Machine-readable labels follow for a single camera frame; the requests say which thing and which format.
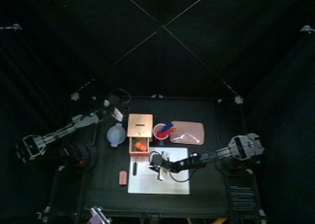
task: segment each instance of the wooden box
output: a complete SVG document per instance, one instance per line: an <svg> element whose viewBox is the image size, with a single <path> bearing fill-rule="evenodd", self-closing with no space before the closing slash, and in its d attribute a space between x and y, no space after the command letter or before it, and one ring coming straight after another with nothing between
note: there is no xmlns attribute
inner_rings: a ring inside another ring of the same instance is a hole
<svg viewBox="0 0 315 224"><path fill-rule="evenodd" d="M152 114L129 114L127 136L129 137L131 156L147 156L152 137ZM135 147L136 142L140 142L147 147L145 151Z"/></svg>

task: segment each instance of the black enclosure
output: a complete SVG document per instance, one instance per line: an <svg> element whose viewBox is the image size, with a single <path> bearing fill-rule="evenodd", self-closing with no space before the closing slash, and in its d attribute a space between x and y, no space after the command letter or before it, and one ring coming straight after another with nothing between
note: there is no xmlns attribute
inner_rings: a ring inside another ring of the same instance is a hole
<svg viewBox="0 0 315 224"><path fill-rule="evenodd" d="M258 186L268 221L314 223L314 5L315 0L0 0L0 223L37 223L49 202L85 189L75 174L64 178L69 186L52 189L57 149L21 166L15 144L88 113L96 107L91 97L101 99L113 88L161 104L242 97L240 133L259 134L266 148ZM227 113L224 130L236 132L228 122ZM85 134L97 140L93 127ZM71 197L65 206L84 200Z"/></svg>

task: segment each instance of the small block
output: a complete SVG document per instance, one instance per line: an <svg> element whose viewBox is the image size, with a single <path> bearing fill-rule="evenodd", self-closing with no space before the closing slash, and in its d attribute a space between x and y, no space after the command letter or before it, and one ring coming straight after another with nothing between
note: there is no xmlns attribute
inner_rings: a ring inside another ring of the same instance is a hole
<svg viewBox="0 0 315 224"><path fill-rule="evenodd" d="M127 184L127 171L119 172L119 185Z"/></svg>

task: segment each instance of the red object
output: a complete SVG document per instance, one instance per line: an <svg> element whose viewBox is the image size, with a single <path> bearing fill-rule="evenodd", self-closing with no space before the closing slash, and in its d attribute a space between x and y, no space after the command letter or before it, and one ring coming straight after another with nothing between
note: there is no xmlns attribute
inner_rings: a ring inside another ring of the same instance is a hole
<svg viewBox="0 0 315 224"><path fill-rule="evenodd" d="M127 184L127 171L120 171L119 173L119 185Z"/></svg>
<svg viewBox="0 0 315 224"><path fill-rule="evenodd" d="M165 138L165 136L168 135L168 134L171 134L172 132L175 132L176 131L176 129L172 127L172 128L170 128L167 131L164 131L164 132L157 132L157 137L159 138Z"/></svg>

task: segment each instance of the black curtain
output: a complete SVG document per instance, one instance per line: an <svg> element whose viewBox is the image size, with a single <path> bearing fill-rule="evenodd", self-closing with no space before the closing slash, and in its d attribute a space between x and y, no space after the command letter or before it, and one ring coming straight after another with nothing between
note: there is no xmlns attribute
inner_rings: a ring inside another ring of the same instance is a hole
<svg viewBox="0 0 315 224"><path fill-rule="evenodd" d="M24 28L0 29L0 220L17 223L45 208L55 161L20 167L13 147L69 121L71 94L95 79L87 95L120 87L224 98L228 84L266 146L267 215L311 223L315 40L299 29L314 24L312 7L314 0L0 0L0 27Z"/></svg>
<svg viewBox="0 0 315 224"><path fill-rule="evenodd" d="M246 101L266 147L260 197L271 223L314 223L315 34L304 34Z"/></svg>

